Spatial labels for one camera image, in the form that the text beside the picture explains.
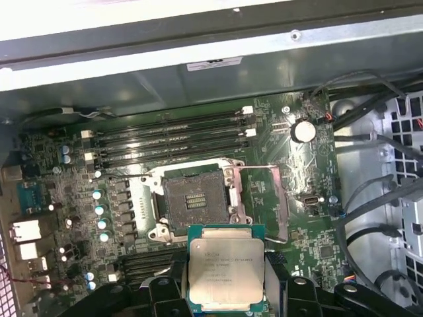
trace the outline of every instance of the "motherboard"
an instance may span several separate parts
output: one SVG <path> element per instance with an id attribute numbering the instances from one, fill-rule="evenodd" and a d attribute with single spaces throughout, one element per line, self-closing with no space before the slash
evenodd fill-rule
<path id="1" fill-rule="evenodd" d="M 20 259 L 66 307 L 166 271 L 190 225 L 263 224 L 266 252 L 331 290 L 344 256 L 330 117 L 325 93 L 294 92 L 22 134 L 20 170 L 3 171 L 20 202 Z M 29 221 L 35 249 L 19 231 Z"/>

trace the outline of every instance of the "red wire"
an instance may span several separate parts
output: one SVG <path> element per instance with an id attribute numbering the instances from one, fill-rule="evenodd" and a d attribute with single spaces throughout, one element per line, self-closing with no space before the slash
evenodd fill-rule
<path id="1" fill-rule="evenodd" d="M 68 284 L 69 283 L 69 281 L 65 281 L 65 280 L 59 280 L 59 281 L 53 281 L 53 282 L 43 282 L 43 281 L 37 281 L 36 279 L 15 279 L 15 278 L 11 277 L 9 270 L 1 264 L 0 264 L 0 270 L 3 271 L 3 273 L 6 275 L 6 277 L 9 281 L 17 282 L 17 283 L 32 283 L 32 284 L 39 284 L 39 285 L 45 285 L 45 284 L 53 285 L 53 284 L 57 284 L 57 283 L 59 283 L 59 284 L 62 284 L 62 283 Z"/>
<path id="2" fill-rule="evenodd" d="M 332 121 L 333 120 L 333 116 L 330 113 L 328 113 L 328 112 L 325 114 L 325 117 L 329 121 Z"/>

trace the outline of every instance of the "silver metal plate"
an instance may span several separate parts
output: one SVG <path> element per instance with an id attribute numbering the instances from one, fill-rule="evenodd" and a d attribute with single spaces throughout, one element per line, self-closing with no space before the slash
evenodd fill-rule
<path id="1" fill-rule="evenodd" d="M 190 243 L 190 300 L 203 311 L 248 310 L 263 299 L 264 243 L 199 238 Z"/>

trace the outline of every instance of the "cpu socket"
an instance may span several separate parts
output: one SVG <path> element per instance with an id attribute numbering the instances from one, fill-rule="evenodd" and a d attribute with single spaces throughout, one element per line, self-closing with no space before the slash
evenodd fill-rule
<path id="1" fill-rule="evenodd" d="M 241 202 L 241 160 L 212 158 L 158 166 L 146 174 L 156 226 L 148 232 L 167 244 L 187 241 L 190 225 L 251 224 Z"/>

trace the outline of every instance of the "sticker label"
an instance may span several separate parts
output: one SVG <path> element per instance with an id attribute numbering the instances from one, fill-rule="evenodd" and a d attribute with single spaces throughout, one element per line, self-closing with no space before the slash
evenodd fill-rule
<path id="1" fill-rule="evenodd" d="M 199 63 L 186 64 L 186 68 L 188 71 L 201 71 L 202 69 L 239 65 L 242 59 L 242 57 L 231 57 L 214 59 L 212 61 L 201 61 Z"/>

